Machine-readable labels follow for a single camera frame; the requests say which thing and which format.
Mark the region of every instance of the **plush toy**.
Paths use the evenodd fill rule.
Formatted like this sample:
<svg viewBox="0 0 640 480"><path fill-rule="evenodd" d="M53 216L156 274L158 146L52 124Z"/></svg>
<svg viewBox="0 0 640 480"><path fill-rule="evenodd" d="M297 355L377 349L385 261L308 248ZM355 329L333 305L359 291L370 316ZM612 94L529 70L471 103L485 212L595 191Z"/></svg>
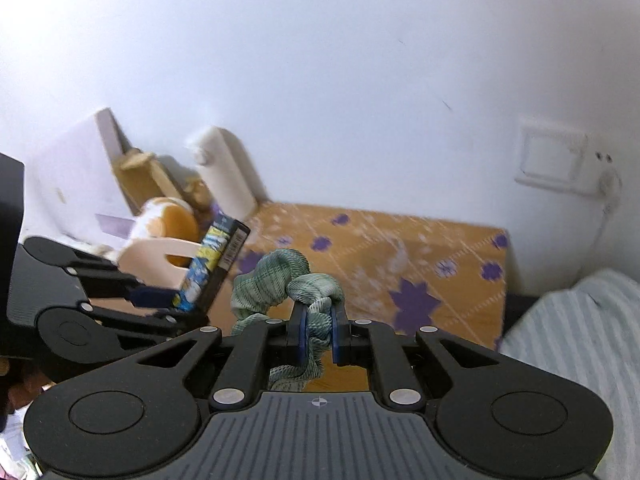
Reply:
<svg viewBox="0 0 640 480"><path fill-rule="evenodd" d="M129 243L141 238L180 238L199 242L198 223L191 206L179 198L159 197L147 200L129 235ZM186 267L190 260L168 256L169 263Z"/></svg>
<svg viewBox="0 0 640 480"><path fill-rule="evenodd" d="M184 195L189 205L195 210L205 213L211 211L213 197L207 184L199 176L187 179Z"/></svg>

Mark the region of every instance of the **power cord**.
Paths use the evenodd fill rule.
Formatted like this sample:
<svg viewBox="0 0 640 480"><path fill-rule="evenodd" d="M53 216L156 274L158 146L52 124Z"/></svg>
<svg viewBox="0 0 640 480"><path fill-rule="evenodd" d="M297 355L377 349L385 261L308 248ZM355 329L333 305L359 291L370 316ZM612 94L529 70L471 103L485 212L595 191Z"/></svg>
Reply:
<svg viewBox="0 0 640 480"><path fill-rule="evenodd" d="M600 220L600 225L598 226L596 235L593 237L593 242L589 246L587 253L584 255L580 268L575 273L573 285L578 283L582 277L587 263L600 244L600 240L602 239L602 235L609 223L609 219L620 207L620 197L622 195L622 179L620 178L620 174L613 168L605 170L598 180L598 188L600 189L600 193L604 199L604 204L602 205L602 219Z"/></svg>

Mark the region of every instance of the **purple flower pattern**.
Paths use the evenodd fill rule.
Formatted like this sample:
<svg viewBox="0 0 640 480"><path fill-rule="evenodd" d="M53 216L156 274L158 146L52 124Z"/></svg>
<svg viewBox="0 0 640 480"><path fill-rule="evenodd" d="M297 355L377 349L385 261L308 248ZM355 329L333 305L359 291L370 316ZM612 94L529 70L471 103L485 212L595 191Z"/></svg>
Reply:
<svg viewBox="0 0 640 480"><path fill-rule="evenodd" d="M331 240L326 236L317 236L311 244L311 249L314 251L326 251L329 247L331 247Z"/></svg>
<svg viewBox="0 0 640 480"><path fill-rule="evenodd" d="M293 243L293 238L291 238L290 236L281 236L276 240L276 247L282 249L285 247L289 247L292 243Z"/></svg>
<svg viewBox="0 0 640 480"><path fill-rule="evenodd" d="M258 262L262 259L263 256L264 256L264 253L260 253L260 252L257 253L252 250L248 250L247 252L245 252L241 258L238 258L239 272L236 274L236 276L239 276L240 274L247 274L248 272L251 272L252 270L254 270L255 266L258 264Z"/></svg>
<svg viewBox="0 0 640 480"><path fill-rule="evenodd" d="M492 243L496 249L506 249L509 246L509 240L507 240L507 235L504 233L495 235Z"/></svg>
<svg viewBox="0 0 640 480"><path fill-rule="evenodd" d="M440 278L450 278L458 273L458 265L453 260L440 260L435 267Z"/></svg>
<svg viewBox="0 0 640 480"><path fill-rule="evenodd" d="M496 282L502 277L502 267L497 262L487 262L482 266L480 275L488 282Z"/></svg>
<svg viewBox="0 0 640 480"><path fill-rule="evenodd" d="M400 278L399 289L389 291L391 299L400 309L396 314L394 327L405 334L413 334L421 326L433 324L431 314L442 302L427 292L427 283L414 284Z"/></svg>
<svg viewBox="0 0 640 480"><path fill-rule="evenodd" d="M340 213L333 220L331 220L331 223L333 225L345 225L349 223L349 220L350 220L349 215L345 213Z"/></svg>

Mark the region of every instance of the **barcode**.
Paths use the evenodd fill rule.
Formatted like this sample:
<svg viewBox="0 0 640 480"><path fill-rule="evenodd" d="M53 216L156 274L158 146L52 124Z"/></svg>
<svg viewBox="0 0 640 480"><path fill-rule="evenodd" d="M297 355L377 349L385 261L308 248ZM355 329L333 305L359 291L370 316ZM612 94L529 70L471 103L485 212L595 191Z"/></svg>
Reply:
<svg viewBox="0 0 640 480"><path fill-rule="evenodd" d="M222 258L218 263L218 266L221 269L229 270L230 267L234 264L236 260L236 256L242 249L242 245L247 238L247 233L242 231L242 229L236 229L236 232L229 240L229 243L226 245L225 252L222 254Z"/></svg>

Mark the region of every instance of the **wall outlet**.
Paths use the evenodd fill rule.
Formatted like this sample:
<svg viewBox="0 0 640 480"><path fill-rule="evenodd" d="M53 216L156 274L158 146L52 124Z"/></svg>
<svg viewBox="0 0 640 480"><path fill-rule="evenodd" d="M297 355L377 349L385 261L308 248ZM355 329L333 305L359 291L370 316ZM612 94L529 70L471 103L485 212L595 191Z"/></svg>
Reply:
<svg viewBox="0 0 640 480"><path fill-rule="evenodd" d="M572 192L598 197L600 177L607 170L616 167L618 155L613 153L613 145L605 137L590 136L584 152L580 171L572 185Z"/></svg>

